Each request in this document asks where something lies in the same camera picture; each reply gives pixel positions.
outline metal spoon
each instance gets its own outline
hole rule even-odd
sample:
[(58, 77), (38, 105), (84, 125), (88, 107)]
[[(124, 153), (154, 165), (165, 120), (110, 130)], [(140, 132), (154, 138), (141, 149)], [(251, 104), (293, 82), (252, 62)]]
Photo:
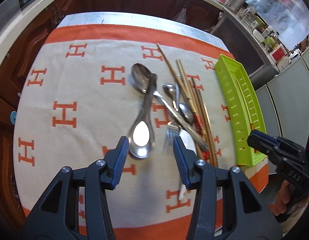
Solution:
[[(142, 64), (134, 64), (132, 66), (132, 77), (136, 83), (137, 88), (145, 93), (147, 90), (147, 86), (148, 86), (148, 82), (149, 82), (149, 78), (151, 75), (151, 72)], [(204, 150), (204, 151), (208, 151), (209, 150), (209, 146), (208, 144), (200, 137), (199, 134), (197, 134), (197, 132), (195, 130), (193, 130), (193, 128), (191, 127), (190, 124), (188, 124), (180, 115), (179, 112), (177, 112), (176, 110), (174, 110), (168, 103), (167, 101), (163, 98), (162, 95), (160, 95), (160, 93), (155, 90), (153, 92), (153, 95), (156, 97), (156, 99), (163, 105), (165, 106), (169, 112), (173, 115), (173, 117), (178, 121), (178, 123), (180, 123), (180, 125), (192, 136), (193, 140), (198, 144), (198, 146)]]
[(177, 94), (176, 86), (174, 84), (165, 83), (162, 85), (162, 88), (164, 89), (164, 92), (172, 99), (174, 109), (178, 111), (177, 110), (178, 109), (177, 98), (176, 98), (176, 94)]
[(187, 123), (193, 124), (195, 118), (194, 118), (194, 115), (193, 115), (191, 109), (189, 108), (189, 106), (187, 106), (184, 103), (179, 103), (179, 109), (181, 111), (181, 114), (183, 115), (183, 117), (187, 121)]
[(170, 83), (165, 83), (162, 85), (162, 88), (164, 89), (164, 92), (172, 99), (173, 101), (173, 107), (178, 111), (180, 109), (181, 114), (187, 121), (187, 123), (192, 124), (194, 122), (194, 115), (191, 111), (191, 109), (184, 103), (178, 104), (178, 97), (177, 97), (177, 86)]
[(147, 158), (155, 144), (155, 133), (150, 121), (153, 92), (157, 88), (157, 75), (149, 75), (147, 92), (140, 112), (128, 132), (129, 150), (137, 158)]

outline countertop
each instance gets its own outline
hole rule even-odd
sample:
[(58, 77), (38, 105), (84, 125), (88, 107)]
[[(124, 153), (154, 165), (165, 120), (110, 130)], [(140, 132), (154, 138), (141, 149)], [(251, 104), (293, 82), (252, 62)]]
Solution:
[[(31, 4), (29, 4), (24, 10), (21, 11), (19, 15), (15, 17), (15, 19), (6, 26), (4, 31), (0, 35), (0, 65), (8, 53), (10, 47), (16, 41), (17, 37), (21, 34), (24, 28), (42, 11), (44, 10), (50, 3), (54, 0), (34, 0)], [(211, 5), (219, 8), (220, 10), (224, 10), (224, 7), (221, 3), (216, 0), (203, 0)]]

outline spoon handle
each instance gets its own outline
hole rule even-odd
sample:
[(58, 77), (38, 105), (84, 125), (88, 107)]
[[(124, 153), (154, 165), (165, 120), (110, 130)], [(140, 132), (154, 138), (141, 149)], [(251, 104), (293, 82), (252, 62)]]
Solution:
[(208, 144), (200, 137), (199, 134), (193, 128), (188, 124), (180, 115), (179, 112), (174, 110), (168, 103), (167, 101), (163, 98), (163, 96), (158, 92), (154, 91), (153, 95), (157, 98), (157, 100), (165, 106), (170, 113), (173, 115), (174, 118), (180, 123), (180, 125), (192, 136), (193, 140), (198, 144), (198, 146), (203, 150), (203, 151), (208, 151), (209, 146)]
[(145, 93), (145, 97), (141, 107), (141, 109), (143, 109), (145, 113), (150, 113), (153, 92), (156, 90), (156, 88), (157, 88), (157, 75), (151, 73), (149, 83), (147, 86), (147, 92)]

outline spoon bowl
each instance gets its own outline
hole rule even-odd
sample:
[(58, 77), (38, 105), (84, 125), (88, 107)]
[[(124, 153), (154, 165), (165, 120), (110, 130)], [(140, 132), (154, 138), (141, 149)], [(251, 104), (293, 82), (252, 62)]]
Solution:
[(195, 119), (191, 109), (184, 103), (179, 103), (179, 109), (187, 123), (193, 124)]
[(146, 93), (151, 75), (150, 70), (140, 63), (135, 63), (132, 66), (131, 74), (135, 85), (139, 89), (139, 91), (142, 93)]
[(164, 92), (172, 99), (173, 107), (177, 110), (177, 89), (174, 84), (165, 83), (162, 85)]

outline table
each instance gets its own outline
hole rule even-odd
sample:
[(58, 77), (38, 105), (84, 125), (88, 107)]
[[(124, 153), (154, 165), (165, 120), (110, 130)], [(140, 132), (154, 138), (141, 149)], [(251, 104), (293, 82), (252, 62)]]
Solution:
[[(131, 66), (142, 63), (158, 75), (157, 88), (173, 78), (158, 52), (180, 58), (197, 80), (206, 102), (219, 167), (236, 164), (226, 102), (214, 71), (219, 54), (232, 57), (223, 42), (184, 24), (128, 13), (68, 15), (48, 37), (29, 72), (14, 131), (14, 168), (26, 215), (63, 166), (86, 167), (127, 135), (144, 95), (131, 86)], [(165, 143), (166, 110), (152, 102), (156, 145), (144, 160), (128, 156), (120, 184), (107, 192), (117, 239), (185, 239), (195, 192), (177, 200), (179, 172)], [(268, 162), (243, 167), (261, 191)], [(221, 192), (216, 227), (222, 225)], [(85, 233), (84, 188), (79, 197), (80, 232)]]

